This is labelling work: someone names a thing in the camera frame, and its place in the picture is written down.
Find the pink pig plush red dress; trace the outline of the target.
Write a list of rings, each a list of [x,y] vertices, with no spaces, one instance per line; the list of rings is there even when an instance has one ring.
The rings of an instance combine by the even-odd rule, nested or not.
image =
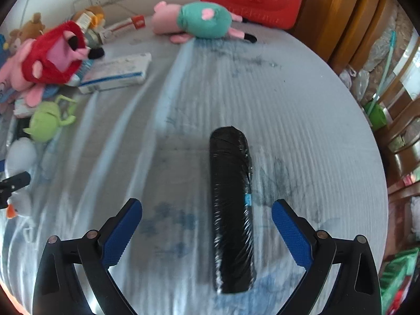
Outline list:
[[[51,29],[36,39],[28,39],[1,67],[1,91],[18,92],[29,107],[43,99],[46,85],[64,85],[84,60],[105,55],[103,48],[90,48],[74,21]]]

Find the white duck plush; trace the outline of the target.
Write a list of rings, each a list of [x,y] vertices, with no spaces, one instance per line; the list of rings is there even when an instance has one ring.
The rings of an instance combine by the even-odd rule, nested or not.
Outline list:
[[[28,186],[30,171],[37,159],[36,147],[27,137],[21,137],[9,147],[5,161],[6,174],[6,216],[8,219],[20,216],[29,218],[32,212]]]

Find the green one-eyed monster plush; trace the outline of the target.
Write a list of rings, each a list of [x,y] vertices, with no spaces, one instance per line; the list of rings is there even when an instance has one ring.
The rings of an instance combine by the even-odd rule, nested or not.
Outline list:
[[[50,141],[61,127],[75,122],[74,115],[77,101],[60,94],[55,101],[44,101],[37,106],[31,116],[28,127],[23,132],[33,141],[45,143]]]

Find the black wrapped cylinder roll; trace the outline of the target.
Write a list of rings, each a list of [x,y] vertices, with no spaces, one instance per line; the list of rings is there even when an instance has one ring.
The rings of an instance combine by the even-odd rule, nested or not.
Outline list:
[[[214,287],[218,294],[252,289],[252,158],[247,139],[235,127],[215,129],[209,140],[213,214]]]

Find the white blue tissue pack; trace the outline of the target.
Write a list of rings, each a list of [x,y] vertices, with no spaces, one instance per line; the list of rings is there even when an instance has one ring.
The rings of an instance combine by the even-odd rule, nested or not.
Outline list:
[[[152,63],[150,53],[137,53],[109,60],[96,61],[81,80],[78,88],[83,94],[141,85]]]

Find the brown bear plush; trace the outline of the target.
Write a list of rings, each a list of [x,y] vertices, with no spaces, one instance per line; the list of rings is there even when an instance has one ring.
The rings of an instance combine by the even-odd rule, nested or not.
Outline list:
[[[4,43],[3,50],[14,55],[22,43],[28,39],[36,39],[43,35],[46,26],[41,21],[41,13],[33,14],[20,29],[14,29],[9,33],[9,39]]]

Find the white green carton box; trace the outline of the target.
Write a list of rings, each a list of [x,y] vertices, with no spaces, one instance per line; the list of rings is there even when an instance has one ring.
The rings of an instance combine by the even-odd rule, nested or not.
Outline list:
[[[83,32],[85,43],[88,46],[98,46],[100,44],[98,35],[94,28],[98,25],[98,17],[90,11],[83,12],[75,21]]]

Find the red white toothpaste tube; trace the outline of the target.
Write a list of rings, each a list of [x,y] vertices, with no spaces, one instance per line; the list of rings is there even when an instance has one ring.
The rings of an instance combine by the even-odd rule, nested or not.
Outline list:
[[[117,24],[112,24],[107,28],[103,29],[99,33],[100,42],[102,44],[110,43],[117,38],[130,33],[132,31],[138,31],[145,27],[145,17],[143,15],[132,16],[124,21],[120,21]]]

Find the pink pig plush teal shirt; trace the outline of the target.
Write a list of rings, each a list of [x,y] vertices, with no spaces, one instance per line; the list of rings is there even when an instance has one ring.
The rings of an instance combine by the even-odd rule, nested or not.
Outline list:
[[[234,22],[246,23],[246,21],[242,16],[213,2],[192,2],[181,5],[162,1],[154,6],[152,31],[157,35],[169,36],[172,43],[186,43],[192,38],[225,37],[256,43],[256,36],[232,26]]]

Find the wooden chair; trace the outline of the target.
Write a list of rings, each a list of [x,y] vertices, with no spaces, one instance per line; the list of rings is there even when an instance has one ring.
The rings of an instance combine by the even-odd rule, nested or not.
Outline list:
[[[396,0],[303,0],[292,35],[336,74],[361,70]]]

